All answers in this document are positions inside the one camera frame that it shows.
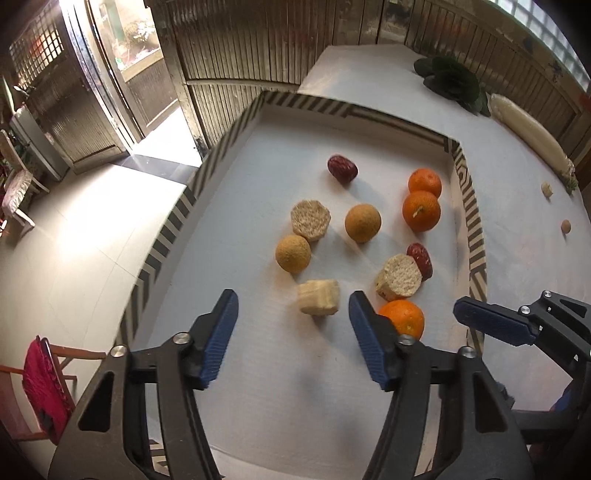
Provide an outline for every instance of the wooden chair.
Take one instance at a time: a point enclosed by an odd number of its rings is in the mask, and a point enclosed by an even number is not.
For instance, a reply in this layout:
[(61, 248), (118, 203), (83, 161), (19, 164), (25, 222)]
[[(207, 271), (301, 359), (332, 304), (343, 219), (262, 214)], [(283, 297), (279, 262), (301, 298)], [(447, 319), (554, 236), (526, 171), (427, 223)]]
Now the wooden chair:
[[(106, 358), (106, 354), (104, 352), (91, 352), (77, 348), (52, 345), (46, 338), (40, 340), (40, 342), (53, 363), (55, 375), (66, 395), (66, 401), (73, 411), (75, 403), (66, 385), (66, 380), (76, 382), (77, 378), (75, 375), (64, 375), (62, 371), (63, 368), (75, 358), (83, 360), (103, 360)], [(42, 429), (40, 429), (39, 432), (32, 432), (25, 421), (12, 387), (12, 374), (23, 376), (25, 371), (20, 368), (0, 365), (0, 421), (4, 424), (4, 427), (15, 441), (29, 442), (32, 440), (49, 439), (49, 434)]]
[(12, 167), (12, 171), (4, 183), (6, 195), (2, 199), (2, 210), (7, 215), (13, 216), (22, 226), (26, 222), (31, 227), (35, 227), (35, 222), (19, 206), (29, 188), (37, 193), (39, 193), (39, 189), (49, 193), (49, 189), (28, 171), (4, 130), (0, 130), (0, 152)]

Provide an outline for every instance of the window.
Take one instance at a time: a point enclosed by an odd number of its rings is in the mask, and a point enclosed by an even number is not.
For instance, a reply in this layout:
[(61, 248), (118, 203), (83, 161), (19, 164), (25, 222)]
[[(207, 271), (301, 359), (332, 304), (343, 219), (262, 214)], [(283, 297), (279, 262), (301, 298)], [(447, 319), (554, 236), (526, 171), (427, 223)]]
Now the window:
[(23, 34), (10, 45), (10, 56), (23, 89), (63, 51), (60, 35), (53, 21), (57, 2), (47, 4)]
[(589, 88), (589, 75), (554, 21), (531, 0), (489, 0), (538, 37), (564, 64), (582, 89)]

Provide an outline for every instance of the mandarin orange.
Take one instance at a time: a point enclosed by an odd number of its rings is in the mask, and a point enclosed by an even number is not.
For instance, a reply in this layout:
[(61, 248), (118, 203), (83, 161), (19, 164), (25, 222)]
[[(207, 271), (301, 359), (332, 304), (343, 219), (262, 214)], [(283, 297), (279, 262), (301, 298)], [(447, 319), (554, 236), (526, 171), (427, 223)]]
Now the mandarin orange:
[(408, 191), (417, 192), (424, 190), (431, 192), (435, 197), (441, 196), (441, 179), (439, 175), (430, 168), (419, 168), (415, 170), (408, 179)]
[(441, 207), (431, 192), (412, 192), (402, 204), (402, 216), (413, 232), (426, 232), (441, 218)]
[(425, 329), (423, 311), (409, 300), (394, 300), (382, 306), (378, 315), (390, 319), (399, 335), (406, 334), (421, 339)]

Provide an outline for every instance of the banana piece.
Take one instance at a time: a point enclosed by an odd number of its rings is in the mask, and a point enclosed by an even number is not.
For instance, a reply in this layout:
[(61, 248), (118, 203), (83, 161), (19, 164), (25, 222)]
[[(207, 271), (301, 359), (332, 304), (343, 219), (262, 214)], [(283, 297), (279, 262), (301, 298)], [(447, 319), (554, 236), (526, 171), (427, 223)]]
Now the banana piece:
[(307, 315), (334, 315), (339, 311), (339, 299), (340, 288), (336, 280), (308, 280), (298, 286), (298, 308)]

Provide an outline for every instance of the door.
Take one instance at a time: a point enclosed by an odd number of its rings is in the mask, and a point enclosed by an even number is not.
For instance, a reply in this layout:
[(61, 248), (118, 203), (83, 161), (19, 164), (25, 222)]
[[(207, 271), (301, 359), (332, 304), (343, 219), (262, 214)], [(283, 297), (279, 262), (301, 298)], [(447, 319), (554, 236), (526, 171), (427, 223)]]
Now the door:
[(149, 8), (142, 0), (86, 0), (103, 61), (146, 137), (178, 107)]
[[(37, 145), (30, 129), (17, 125), (23, 120), (25, 110), (19, 107), (24, 102), (32, 115), (28, 123), (43, 133), (39, 141), (54, 147), (75, 172), (124, 155), (134, 139), (98, 75), (89, 69), (74, 2), (51, 0), (22, 20), (20, 33), (7, 38), (3, 64), (9, 85), (24, 92), (10, 122), (21, 140)], [(61, 168), (49, 168), (60, 177)]]

